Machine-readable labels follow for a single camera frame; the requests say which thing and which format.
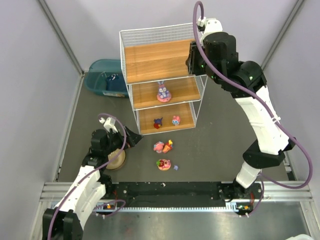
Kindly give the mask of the purple bunny pink donut toy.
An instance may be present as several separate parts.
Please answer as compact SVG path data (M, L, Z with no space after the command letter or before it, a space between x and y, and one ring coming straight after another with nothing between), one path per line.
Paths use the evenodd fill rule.
M164 81L158 81L158 92L157 92L157 100L161 103L167 103L171 100L172 95L170 91L166 88Z

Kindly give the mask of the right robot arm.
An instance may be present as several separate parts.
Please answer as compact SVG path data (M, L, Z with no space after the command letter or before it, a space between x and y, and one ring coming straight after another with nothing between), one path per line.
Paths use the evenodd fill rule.
M202 50L211 64L233 83L252 91L269 107L270 101L267 80L260 65L254 61L240 61L236 50L236 38L226 32L216 32L204 38ZM244 162L233 181L232 198L245 196L254 184L262 169L279 166L285 159L285 152L294 147L294 143L275 124L276 116L270 117L264 106L247 92L225 82L210 69L201 56L196 41L191 41L189 55L185 62L191 75L207 75L221 88L229 92L244 111L256 140L243 153Z

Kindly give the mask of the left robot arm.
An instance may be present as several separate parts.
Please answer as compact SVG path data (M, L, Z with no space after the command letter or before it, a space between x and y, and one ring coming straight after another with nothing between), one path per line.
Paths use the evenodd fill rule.
M111 177L104 174L106 166L143 138L128 127L123 131L121 134L113 129L97 129L91 134L90 147L76 179L55 207L46 209L42 216L42 239L83 238L86 222L98 201L114 191Z

